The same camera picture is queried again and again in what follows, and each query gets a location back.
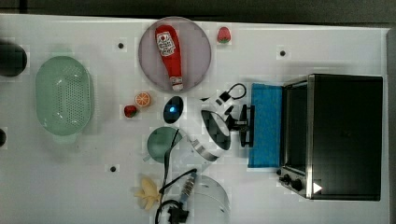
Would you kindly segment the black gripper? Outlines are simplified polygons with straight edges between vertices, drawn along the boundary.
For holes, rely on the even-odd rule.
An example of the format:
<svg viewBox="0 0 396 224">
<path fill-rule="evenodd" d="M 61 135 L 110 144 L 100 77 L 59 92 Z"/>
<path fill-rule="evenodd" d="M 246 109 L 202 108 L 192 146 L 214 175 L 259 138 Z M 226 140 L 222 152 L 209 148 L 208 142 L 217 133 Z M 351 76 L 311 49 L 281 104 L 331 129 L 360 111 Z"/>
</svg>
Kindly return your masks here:
<svg viewBox="0 0 396 224">
<path fill-rule="evenodd" d="M 239 124 L 237 119 L 234 119 L 231 115 L 231 112 L 233 111 L 233 106 L 231 105 L 226 111 L 225 111 L 225 116 L 226 116 L 226 126 L 230 131 L 240 131 L 242 128 L 242 125 Z"/>
</svg>

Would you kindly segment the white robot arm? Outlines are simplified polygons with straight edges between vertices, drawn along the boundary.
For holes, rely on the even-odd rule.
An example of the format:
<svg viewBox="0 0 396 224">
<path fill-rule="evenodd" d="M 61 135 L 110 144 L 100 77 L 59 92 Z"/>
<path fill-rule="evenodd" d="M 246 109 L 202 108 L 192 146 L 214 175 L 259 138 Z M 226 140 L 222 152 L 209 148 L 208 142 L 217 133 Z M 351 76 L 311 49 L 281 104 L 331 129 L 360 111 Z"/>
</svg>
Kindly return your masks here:
<svg viewBox="0 0 396 224">
<path fill-rule="evenodd" d="M 164 155 L 162 198 L 155 224 L 230 224 L 229 198 L 204 171 L 232 145 L 232 132 L 248 126 L 234 119 L 235 99 L 174 96 L 163 108 L 163 120 L 176 130 Z"/>
</svg>

